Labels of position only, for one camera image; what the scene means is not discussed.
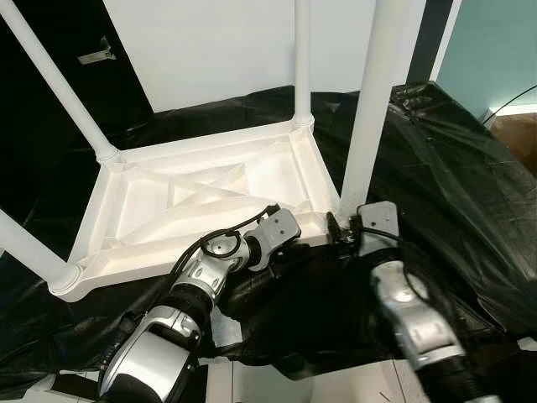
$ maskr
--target black tarp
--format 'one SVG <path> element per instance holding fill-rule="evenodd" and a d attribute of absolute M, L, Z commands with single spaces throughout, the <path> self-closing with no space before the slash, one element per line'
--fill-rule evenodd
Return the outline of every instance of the black tarp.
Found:
<path fill-rule="evenodd" d="M 150 125 L 109 138 L 119 149 L 130 149 L 274 123 L 291 118 L 292 100 L 292 87 L 256 92 L 159 113 Z M 315 140 L 338 190 L 356 105 L 356 93 L 312 95 Z M 26 220 L 25 227 L 63 258 L 74 242 L 98 169 L 92 150 L 80 139 Z M 403 236 L 425 251 L 427 274 L 446 285 L 475 334 L 515 339 L 537 332 L 535 178 L 434 84 L 394 88 L 369 199 L 398 205 Z M 287 291 L 280 298 L 265 291 L 253 295 L 263 298 L 256 302 L 258 310 L 242 313 L 244 345 L 220 353 L 250 364 L 266 364 L 296 350 L 345 350 L 356 355 L 354 364 L 397 356 L 378 325 L 362 272 L 334 263 L 338 261 L 333 250 L 320 247 L 280 262 L 281 271 L 290 274 L 273 287 Z M 288 264 L 302 269 L 287 270 Z M 334 267 L 339 272 L 327 271 Z M 60 369 L 98 368 L 121 317 L 143 312 L 162 280 L 104 287 L 67 304 L 4 254 L 0 398 L 13 398 Z M 334 333 L 312 336 L 319 327 L 311 321 L 313 312 L 324 313 Z M 281 326 L 283 320 L 291 327 Z M 206 355 L 211 352 L 206 348 Z"/>

